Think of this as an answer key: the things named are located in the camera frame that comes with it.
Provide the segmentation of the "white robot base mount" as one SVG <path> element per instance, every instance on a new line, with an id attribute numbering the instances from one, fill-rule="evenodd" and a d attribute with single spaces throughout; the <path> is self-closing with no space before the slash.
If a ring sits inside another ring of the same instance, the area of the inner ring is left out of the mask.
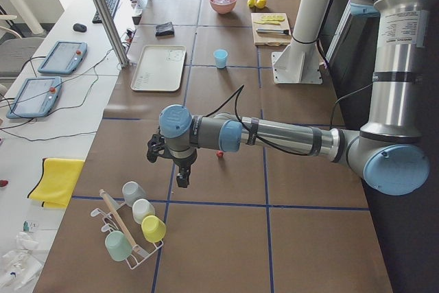
<path id="1" fill-rule="evenodd" d="M 272 53 L 276 84 L 322 84 L 316 43 L 330 0 L 301 0 L 291 43 Z"/>

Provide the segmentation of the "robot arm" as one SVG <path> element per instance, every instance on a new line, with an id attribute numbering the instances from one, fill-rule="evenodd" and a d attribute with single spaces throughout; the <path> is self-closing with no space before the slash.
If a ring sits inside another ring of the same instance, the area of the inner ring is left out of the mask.
<path id="1" fill-rule="evenodd" d="M 163 109 L 147 159 L 171 159 L 179 187 L 189 185 L 200 148 L 236 152 L 241 144 L 267 145 L 296 156 L 325 156 L 351 168 L 383 194 L 400 196 L 422 186 L 429 161 L 418 147 L 416 99 L 422 82 L 425 36 L 438 0 L 351 0 L 354 15 L 378 16 L 375 70 L 368 122 L 358 131 L 321 130 L 238 114 L 192 115 L 181 105 Z"/>

